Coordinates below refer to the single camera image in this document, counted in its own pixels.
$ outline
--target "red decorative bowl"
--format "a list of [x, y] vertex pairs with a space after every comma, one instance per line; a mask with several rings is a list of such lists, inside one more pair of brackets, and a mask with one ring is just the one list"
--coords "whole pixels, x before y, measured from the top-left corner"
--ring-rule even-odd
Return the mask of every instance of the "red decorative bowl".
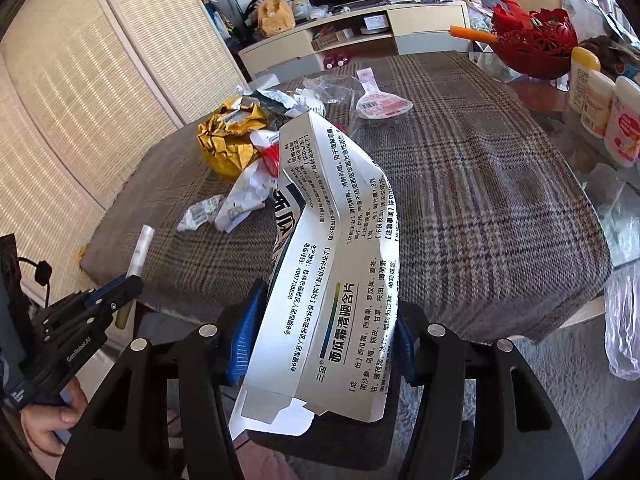
[[[496, 55], [516, 72], [538, 79], [556, 79], [569, 72], [571, 50], [578, 45], [574, 26], [563, 9], [531, 12], [529, 28], [500, 30], [491, 44]], [[497, 32], [500, 23], [494, 23]]]

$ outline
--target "barcode label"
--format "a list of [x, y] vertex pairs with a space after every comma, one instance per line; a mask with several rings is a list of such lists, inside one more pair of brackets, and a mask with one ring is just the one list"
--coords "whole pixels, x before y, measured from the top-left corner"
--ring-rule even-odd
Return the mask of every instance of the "barcode label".
[[202, 203], [192, 205], [190, 209], [194, 224], [199, 226], [207, 221], [207, 213], [204, 211], [204, 206], [202, 205]]

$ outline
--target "cardboard box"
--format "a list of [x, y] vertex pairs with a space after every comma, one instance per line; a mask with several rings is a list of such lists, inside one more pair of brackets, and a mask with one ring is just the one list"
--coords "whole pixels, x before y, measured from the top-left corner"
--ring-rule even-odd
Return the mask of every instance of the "cardboard box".
[[337, 30], [331, 34], [325, 34], [320, 36], [317, 40], [313, 40], [311, 44], [314, 50], [322, 50], [333, 44], [339, 44], [347, 41], [349, 38], [353, 38], [353, 31], [350, 28], [344, 28], [343, 30]]

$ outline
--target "table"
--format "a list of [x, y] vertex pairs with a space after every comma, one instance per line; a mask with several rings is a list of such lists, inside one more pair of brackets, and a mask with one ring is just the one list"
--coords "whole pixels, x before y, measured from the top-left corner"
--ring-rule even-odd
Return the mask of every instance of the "table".
[[[331, 74], [366, 66], [352, 63]], [[401, 299], [424, 306], [431, 319], [465, 338], [548, 335], [596, 296], [610, 272], [597, 218], [570, 170], [530, 115], [462, 54], [394, 56], [370, 66], [382, 88], [414, 102], [404, 118], [373, 128], [361, 144], [396, 194]], [[331, 106], [328, 113], [335, 124], [348, 120]], [[126, 272], [142, 224], [149, 224], [156, 236], [141, 300], [214, 322], [257, 276], [268, 277], [274, 211], [267, 203], [231, 234], [213, 225], [175, 231], [189, 206], [230, 189], [204, 163], [198, 122], [149, 150], [81, 267], [96, 283]], [[540, 195], [541, 182], [561, 183], [562, 200]], [[559, 250], [565, 232], [573, 245]]]
[[[606, 164], [618, 169], [606, 152], [601, 140], [589, 134], [580, 124], [577, 114], [569, 106], [569, 93], [560, 91], [549, 82], [521, 76], [503, 85], [531, 113], [532, 117], [548, 132], [578, 179], [591, 172], [596, 164]], [[640, 173], [636, 168], [619, 170], [620, 179], [628, 181], [625, 197], [628, 199], [626, 215], [640, 222]], [[611, 238], [612, 231], [606, 231]], [[640, 260], [640, 249], [614, 258], [614, 272]], [[587, 321], [604, 313], [604, 295], [586, 303], [562, 327]]]

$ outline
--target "finger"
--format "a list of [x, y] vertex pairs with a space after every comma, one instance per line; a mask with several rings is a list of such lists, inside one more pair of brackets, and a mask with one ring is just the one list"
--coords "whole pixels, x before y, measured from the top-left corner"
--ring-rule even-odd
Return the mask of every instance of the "finger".
[[86, 395], [82, 391], [80, 381], [74, 377], [65, 386], [71, 396], [71, 408], [78, 414], [82, 415], [87, 406]]
[[68, 430], [78, 421], [78, 414], [70, 408], [29, 404], [20, 412], [20, 420], [31, 433]]
[[30, 404], [20, 412], [20, 423], [24, 434], [38, 450], [45, 454], [57, 456], [64, 451], [64, 446], [52, 431], [68, 430], [75, 423], [65, 422], [61, 411], [54, 406]]

